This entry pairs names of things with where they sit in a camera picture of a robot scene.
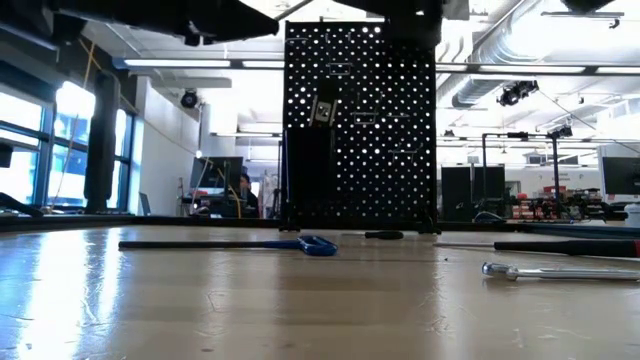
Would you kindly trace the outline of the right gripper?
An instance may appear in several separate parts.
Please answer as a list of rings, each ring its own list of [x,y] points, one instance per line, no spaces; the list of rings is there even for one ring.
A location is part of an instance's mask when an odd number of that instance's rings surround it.
[[[413,16],[418,12],[434,15],[443,14],[442,0],[334,0],[337,3],[385,17]]]

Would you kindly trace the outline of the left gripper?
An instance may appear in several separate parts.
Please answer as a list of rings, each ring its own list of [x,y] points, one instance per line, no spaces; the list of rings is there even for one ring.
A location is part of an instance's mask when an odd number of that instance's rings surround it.
[[[49,8],[76,18],[179,37],[188,46],[198,46],[200,36],[204,43],[224,43],[279,31],[276,20],[239,0],[193,1],[192,23],[187,5],[175,0],[54,0]]]

